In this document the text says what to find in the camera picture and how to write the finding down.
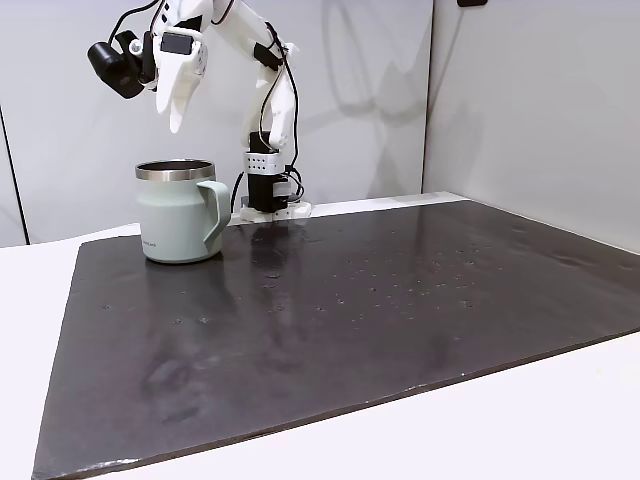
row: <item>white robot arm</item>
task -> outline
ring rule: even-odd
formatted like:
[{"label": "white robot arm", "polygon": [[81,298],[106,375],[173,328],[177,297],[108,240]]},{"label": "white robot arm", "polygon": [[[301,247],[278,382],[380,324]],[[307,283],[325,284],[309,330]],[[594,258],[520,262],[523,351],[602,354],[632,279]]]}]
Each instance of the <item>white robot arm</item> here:
[{"label": "white robot arm", "polygon": [[[152,25],[153,53],[158,67],[158,112],[163,113],[170,107],[171,131],[177,132],[191,96],[206,72],[208,53],[202,34],[210,25],[215,25],[217,33],[245,58],[260,61],[256,58],[256,48],[271,56],[275,69],[260,65],[257,91],[244,123],[242,144],[248,148],[250,133],[260,130],[260,119],[264,116],[262,105],[271,91],[266,112],[273,117],[269,144],[277,150],[283,148],[293,126],[295,98],[291,79],[283,74],[282,52],[267,22],[241,0],[166,0],[162,3]],[[163,48],[167,38],[169,43],[182,39],[185,48],[180,50],[179,46],[171,45]],[[297,49],[293,44],[284,44],[284,47],[291,66],[291,57]]]},{"label": "white robot arm", "polygon": [[[117,34],[127,15],[152,7],[157,10],[143,40],[129,31]],[[244,173],[249,182],[249,207],[273,214],[287,208],[292,200],[289,179],[293,178],[291,172],[297,173],[293,165],[285,164],[280,150],[292,130],[295,134],[297,91],[291,70],[298,49],[283,43],[271,24],[242,0],[154,0],[125,13],[109,42],[93,45],[88,56],[98,76],[121,96],[132,98],[144,88],[156,91],[157,110],[169,110],[170,128],[175,133],[207,72],[203,34],[209,26],[242,56],[259,63],[256,92],[241,141],[247,149]],[[122,48],[121,54],[111,47],[114,39]],[[271,128],[266,131],[263,124],[269,115]],[[301,190],[298,188],[294,199],[299,200]]]}]

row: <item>white bracket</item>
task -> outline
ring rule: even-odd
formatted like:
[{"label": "white bracket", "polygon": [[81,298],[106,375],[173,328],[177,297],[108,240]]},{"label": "white bracket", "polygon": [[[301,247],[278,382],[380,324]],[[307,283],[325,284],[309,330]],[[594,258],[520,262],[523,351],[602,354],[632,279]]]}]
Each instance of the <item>white bracket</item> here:
[{"label": "white bracket", "polygon": [[275,213],[263,213],[255,208],[242,207],[240,210],[241,221],[247,223],[267,223],[278,220],[293,220],[296,218],[311,217],[311,204],[308,202],[290,203],[287,208],[278,210]]},{"label": "white bracket", "polygon": [[284,173],[284,160],[279,153],[245,153],[244,171],[250,175]]}]

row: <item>black mat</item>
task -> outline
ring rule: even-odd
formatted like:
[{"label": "black mat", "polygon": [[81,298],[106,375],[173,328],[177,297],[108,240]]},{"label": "black mat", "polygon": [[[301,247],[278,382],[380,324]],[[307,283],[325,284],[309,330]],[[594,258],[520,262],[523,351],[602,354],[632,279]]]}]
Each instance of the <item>black mat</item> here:
[{"label": "black mat", "polygon": [[183,267],[145,261],[138,237],[82,246],[35,479],[216,448],[640,327],[638,256],[468,201],[225,235],[222,256]]}]

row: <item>table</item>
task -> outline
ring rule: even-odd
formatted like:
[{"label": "table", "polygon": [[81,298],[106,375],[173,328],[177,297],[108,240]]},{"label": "table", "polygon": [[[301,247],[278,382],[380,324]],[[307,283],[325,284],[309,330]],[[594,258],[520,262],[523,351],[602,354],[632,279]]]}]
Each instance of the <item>table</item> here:
[{"label": "table", "polygon": [[[317,206],[314,216],[460,200],[443,193],[345,202]],[[129,225],[0,250],[3,478],[28,478],[32,470],[80,244],[138,233]],[[107,478],[637,478],[639,360],[640,334],[630,335]]]}]

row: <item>mug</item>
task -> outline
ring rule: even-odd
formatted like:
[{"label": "mug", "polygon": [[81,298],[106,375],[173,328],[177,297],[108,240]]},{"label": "mug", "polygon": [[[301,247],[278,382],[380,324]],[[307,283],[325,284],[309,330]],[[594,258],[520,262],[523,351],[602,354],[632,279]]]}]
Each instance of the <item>mug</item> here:
[{"label": "mug", "polygon": [[213,163],[170,160],[136,167],[142,251],[160,263],[205,260],[222,248],[231,196]]}]

